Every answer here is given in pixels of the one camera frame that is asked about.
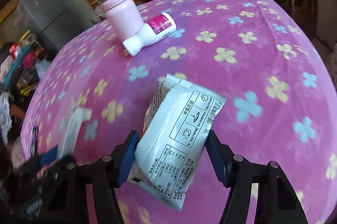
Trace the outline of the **white blue medicine box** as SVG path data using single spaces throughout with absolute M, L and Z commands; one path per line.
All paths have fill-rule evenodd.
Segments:
M 60 145 L 58 145 L 57 160 L 73 154 L 82 123 L 89 121 L 91 116 L 91 109 L 83 107 L 75 109 L 70 117 L 63 139 Z

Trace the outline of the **white printed snack packet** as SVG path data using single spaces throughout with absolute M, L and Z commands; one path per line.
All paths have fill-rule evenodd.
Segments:
M 220 94 L 168 74 L 158 81 L 144 117 L 128 180 L 181 211 L 214 122 Z

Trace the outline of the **pink floral tablecloth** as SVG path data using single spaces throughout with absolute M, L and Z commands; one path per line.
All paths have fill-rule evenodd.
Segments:
M 309 223 L 336 205 L 336 90 L 316 49 L 273 0 L 155 0 L 144 19 L 166 12 L 177 24 L 164 40 L 131 57 L 101 22 L 70 41 L 45 73 L 21 130 L 30 157 L 57 146 L 71 111 L 92 111 L 75 158 L 96 161 L 143 130 L 159 79 L 187 79 L 226 97 L 213 130 L 251 162 L 277 161 Z

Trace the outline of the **grey refrigerator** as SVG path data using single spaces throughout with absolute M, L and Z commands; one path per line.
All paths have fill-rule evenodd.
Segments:
M 92 26 L 92 10 L 85 0 L 19 0 L 21 30 L 30 30 L 43 47 L 60 51 Z

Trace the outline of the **pink thermos bottle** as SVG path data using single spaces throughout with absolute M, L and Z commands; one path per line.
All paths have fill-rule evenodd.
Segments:
M 106 18 L 123 42 L 134 36 L 144 25 L 144 20 L 133 0 L 100 0 Z

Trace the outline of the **white bottle magenta label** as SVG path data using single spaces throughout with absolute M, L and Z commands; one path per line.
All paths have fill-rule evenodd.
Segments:
M 134 36 L 124 40 L 122 45 L 134 57 L 144 47 L 151 46 L 176 31 L 177 25 L 168 13 L 161 13 L 148 20 Z

